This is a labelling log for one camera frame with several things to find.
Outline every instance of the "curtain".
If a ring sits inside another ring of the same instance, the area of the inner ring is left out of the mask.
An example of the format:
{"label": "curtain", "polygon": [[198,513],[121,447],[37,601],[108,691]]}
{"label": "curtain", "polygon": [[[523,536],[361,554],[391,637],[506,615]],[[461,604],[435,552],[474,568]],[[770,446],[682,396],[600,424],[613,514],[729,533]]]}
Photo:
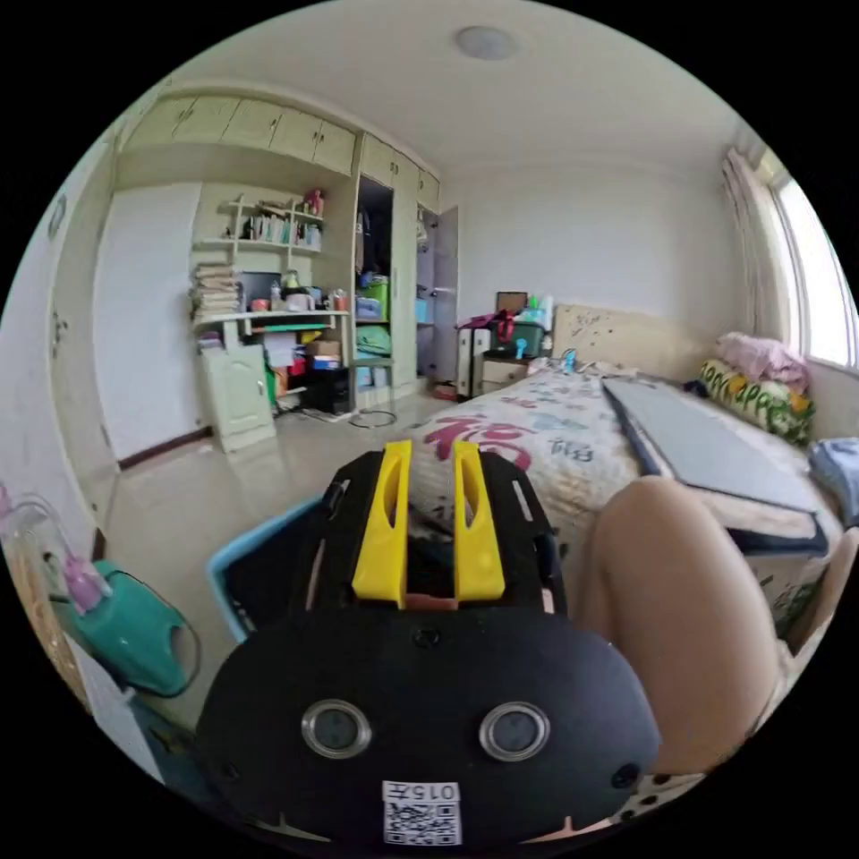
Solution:
{"label": "curtain", "polygon": [[793,263],[770,189],[735,149],[722,162],[743,264],[741,326],[746,334],[790,344]]}

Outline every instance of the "bed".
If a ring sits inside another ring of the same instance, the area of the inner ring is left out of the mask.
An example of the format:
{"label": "bed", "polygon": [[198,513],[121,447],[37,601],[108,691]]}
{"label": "bed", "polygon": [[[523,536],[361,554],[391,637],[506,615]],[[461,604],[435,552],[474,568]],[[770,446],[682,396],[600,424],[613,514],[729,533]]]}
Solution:
{"label": "bed", "polygon": [[[409,430],[413,442],[411,506],[417,528],[453,528],[453,443],[476,442],[525,469],[557,535],[564,580],[575,599],[576,571],[597,515],[608,500],[643,473],[672,476],[646,437],[638,449],[603,389],[608,375],[636,372],[677,383],[694,378],[712,355],[707,337],[644,314],[582,305],[557,308],[553,356],[577,351],[583,373],[561,361],[516,384],[437,412]],[[782,467],[807,476],[804,453],[691,395]],[[770,604],[779,635],[811,596],[842,529],[824,496],[811,485],[811,515],[697,489],[749,561]]]}

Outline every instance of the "window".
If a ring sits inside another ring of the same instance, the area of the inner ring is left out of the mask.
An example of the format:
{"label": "window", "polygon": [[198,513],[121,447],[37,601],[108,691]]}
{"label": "window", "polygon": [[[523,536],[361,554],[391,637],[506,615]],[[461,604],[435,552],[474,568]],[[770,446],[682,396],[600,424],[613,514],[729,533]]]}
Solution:
{"label": "window", "polygon": [[844,271],[812,204],[795,179],[773,188],[790,246],[796,281],[789,297],[799,345],[813,358],[859,365],[859,318]]}

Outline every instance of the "headboard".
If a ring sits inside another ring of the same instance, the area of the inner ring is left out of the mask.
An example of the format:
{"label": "headboard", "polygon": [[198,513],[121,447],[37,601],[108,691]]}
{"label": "headboard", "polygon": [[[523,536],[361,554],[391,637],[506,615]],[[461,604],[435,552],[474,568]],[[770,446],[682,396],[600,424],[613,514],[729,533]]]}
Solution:
{"label": "headboard", "polygon": [[552,332],[552,357],[576,350],[576,362],[610,361],[653,376],[696,378],[716,351],[715,338],[647,313],[587,304],[559,304]]}

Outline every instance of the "yellow bracket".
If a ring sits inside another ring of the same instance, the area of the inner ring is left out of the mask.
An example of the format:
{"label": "yellow bracket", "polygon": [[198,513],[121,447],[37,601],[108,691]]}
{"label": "yellow bracket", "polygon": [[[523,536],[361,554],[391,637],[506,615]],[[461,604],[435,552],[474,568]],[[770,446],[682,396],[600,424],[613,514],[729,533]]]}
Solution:
{"label": "yellow bracket", "polygon": [[[471,523],[465,516],[466,501],[472,509]],[[459,602],[499,600],[504,593],[480,450],[471,441],[454,442],[454,581]]]}
{"label": "yellow bracket", "polygon": [[352,589],[359,600],[405,605],[412,442],[385,445]]}

